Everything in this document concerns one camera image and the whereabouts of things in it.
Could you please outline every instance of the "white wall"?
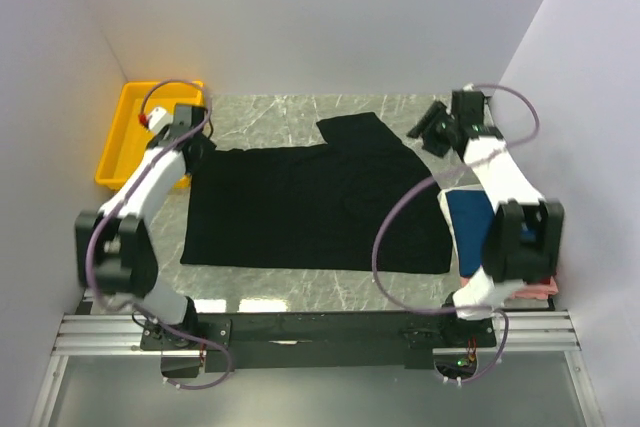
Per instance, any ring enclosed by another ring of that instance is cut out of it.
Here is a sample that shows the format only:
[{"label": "white wall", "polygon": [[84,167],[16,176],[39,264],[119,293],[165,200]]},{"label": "white wall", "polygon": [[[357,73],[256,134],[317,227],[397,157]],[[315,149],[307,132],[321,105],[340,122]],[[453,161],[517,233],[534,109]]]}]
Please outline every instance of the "white wall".
[{"label": "white wall", "polygon": [[26,425],[79,296],[73,223],[123,76],[82,0],[0,0],[0,424]]},{"label": "white wall", "polygon": [[89,0],[129,78],[218,92],[447,92],[497,81],[542,0]]},{"label": "white wall", "polygon": [[[566,208],[560,287],[610,427],[640,424],[639,60],[640,0],[545,0],[502,79],[540,110],[514,157]],[[522,107],[497,100],[521,132]]]}]

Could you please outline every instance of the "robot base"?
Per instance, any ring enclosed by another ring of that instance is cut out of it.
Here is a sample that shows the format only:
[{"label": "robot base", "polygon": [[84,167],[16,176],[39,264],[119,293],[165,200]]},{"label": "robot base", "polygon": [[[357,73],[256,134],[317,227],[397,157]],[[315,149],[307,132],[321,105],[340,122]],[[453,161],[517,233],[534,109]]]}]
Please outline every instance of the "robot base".
[{"label": "robot base", "polygon": [[[407,312],[305,312],[199,314],[200,333],[224,345],[236,369],[355,367],[403,365],[433,369],[433,349],[495,347],[490,319],[464,321],[455,314],[424,317]],[[149,323],[147,329],[158,329]],[[149,330],[141,350],[177,350],[161,330]],[[193,358],[163,357],[169,378],[193,378],[200,371],[196,345]],[[224,372],[225,357],[206,351],[205,372]]]}]

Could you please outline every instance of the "pink cloth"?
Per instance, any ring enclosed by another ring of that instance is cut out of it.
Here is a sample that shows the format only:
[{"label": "pink cloth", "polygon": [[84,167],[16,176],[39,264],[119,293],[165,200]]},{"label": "pink cloth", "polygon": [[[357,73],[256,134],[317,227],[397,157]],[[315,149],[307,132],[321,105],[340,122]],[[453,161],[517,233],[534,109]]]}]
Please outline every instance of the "pink cloth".
[{"label": "pink cloth", "polygon": [[[460,283],[464,287],[469,283],[466,277],[460,277]],[[538,299],[547,300],[550,295],[558,293],[558,285],[553,277],[543,280],[540,284],[527,285],[511,296],[512,299]]]}]

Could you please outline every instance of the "black shirt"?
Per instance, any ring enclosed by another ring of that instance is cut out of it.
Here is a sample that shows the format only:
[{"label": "black shirt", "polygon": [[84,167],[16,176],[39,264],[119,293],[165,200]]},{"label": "black shirt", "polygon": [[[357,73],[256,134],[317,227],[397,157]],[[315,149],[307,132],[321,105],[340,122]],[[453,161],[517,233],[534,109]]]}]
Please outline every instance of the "black shirt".
[{"label": "black shirt", "polygon": [[[383,219],[431,173],[373,113],[317,125],[327,144],[207,152],[192,178],[182,263],[371,269]],[[381,270],[449,270],[439,191],[423,192],[391,224]]]}]

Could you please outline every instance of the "shirt sleeve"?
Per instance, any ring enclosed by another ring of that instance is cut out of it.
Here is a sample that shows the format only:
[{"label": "shirt sleeve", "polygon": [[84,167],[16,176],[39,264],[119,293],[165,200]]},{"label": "shirt sleeve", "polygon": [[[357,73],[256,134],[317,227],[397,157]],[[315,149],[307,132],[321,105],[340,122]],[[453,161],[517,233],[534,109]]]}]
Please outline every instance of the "shirt sleeve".
[{"label": "shirt sleeve", "polygon": [[327,144],[351,152],[380,152],[404,144],[373,112],[321,120],[318,129]]}]

